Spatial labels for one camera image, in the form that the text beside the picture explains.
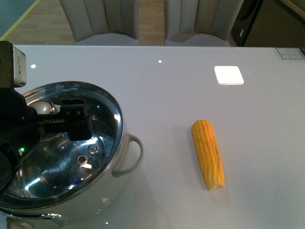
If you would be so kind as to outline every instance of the corn on the cob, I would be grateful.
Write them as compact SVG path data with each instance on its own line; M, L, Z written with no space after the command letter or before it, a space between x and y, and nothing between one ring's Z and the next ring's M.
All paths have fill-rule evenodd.
M197 120L192 125L192 136L205 185L209 190L225 186L223 163L211 123Z

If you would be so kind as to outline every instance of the stainless steel pot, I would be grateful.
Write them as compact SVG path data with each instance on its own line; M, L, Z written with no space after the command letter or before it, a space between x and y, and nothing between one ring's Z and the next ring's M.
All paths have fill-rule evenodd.
M81 97L88 104L93 130L87 141L71 142L67 134L41 139L0 196L8 228L20 224L23 228L59 228L106 210L144 154L142 142L127 133L117 101L104 89L82 82L45 85L24 97L28 105L41 100L61 104L62 98ZM130 142L140 147L135 160Z

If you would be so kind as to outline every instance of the pot handle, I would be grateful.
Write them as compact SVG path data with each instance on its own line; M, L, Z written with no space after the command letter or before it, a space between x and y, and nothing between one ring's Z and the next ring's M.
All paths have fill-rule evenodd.
M123 175L126 175L126 174L129 174L129 173L133 172L140 165L140 163L143 160L144 146L143 146L142 141L138 137L136 137L134 135L131 135L131 134L128 134L128 135L129 135L129 141L130 142L136 142L139 145L139 147L140 147L140 156L139 156L137 162L133 166L131 166L131 167L127 168L127 169L123 169L123 170L113 170L112 171L112 175L114 177L120 177L120 176L123 176Z

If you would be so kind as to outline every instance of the white tabletop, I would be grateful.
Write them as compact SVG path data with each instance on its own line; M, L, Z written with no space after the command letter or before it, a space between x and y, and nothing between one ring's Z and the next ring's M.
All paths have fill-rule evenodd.
M19 92L96 84L117 99L145 147L111 208L67 229L304 228L305 60L284 60L275 48L17 47L28 71ZM238 66L244 84L219 85L217 65ZM212 123L222 154L226 187L216 191L197 163L198 119Z

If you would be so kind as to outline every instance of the chair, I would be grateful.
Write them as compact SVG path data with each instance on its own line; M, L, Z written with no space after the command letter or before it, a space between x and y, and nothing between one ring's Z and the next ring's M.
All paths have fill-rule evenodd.
M244 0L165 0L167 46L231 46L229 36Z
M75 45L139 45L139 0L60 0Z

